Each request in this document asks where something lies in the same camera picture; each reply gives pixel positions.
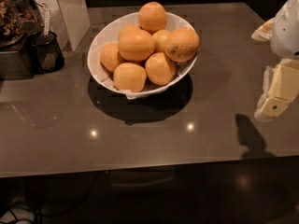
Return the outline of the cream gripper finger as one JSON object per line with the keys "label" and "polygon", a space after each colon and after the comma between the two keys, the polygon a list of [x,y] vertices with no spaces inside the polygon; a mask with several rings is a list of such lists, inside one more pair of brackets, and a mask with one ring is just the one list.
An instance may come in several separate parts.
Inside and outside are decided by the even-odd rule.
{"label": "cream gripper finger", "polygon": [[263,94],[254,118],[270,121],[278,118],[299,95],[299,61],[282,59],[275,67],[267,66],[263,74]]}
{"label": "cream gripper finger", "polygon": [[264,22],[258,29],[256,29],[251,38],[256,41],[265,42],[269,41],[272,35],[272,26],[274,18]]}

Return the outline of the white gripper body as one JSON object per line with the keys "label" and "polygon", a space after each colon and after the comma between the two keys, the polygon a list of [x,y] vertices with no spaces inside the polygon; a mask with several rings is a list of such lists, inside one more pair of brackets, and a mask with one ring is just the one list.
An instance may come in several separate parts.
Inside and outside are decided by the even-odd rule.
{"label": "white gripper body", "polygon": [[281,58],[299,58],[299,0],[288,0],[276,14],[270,47]]}

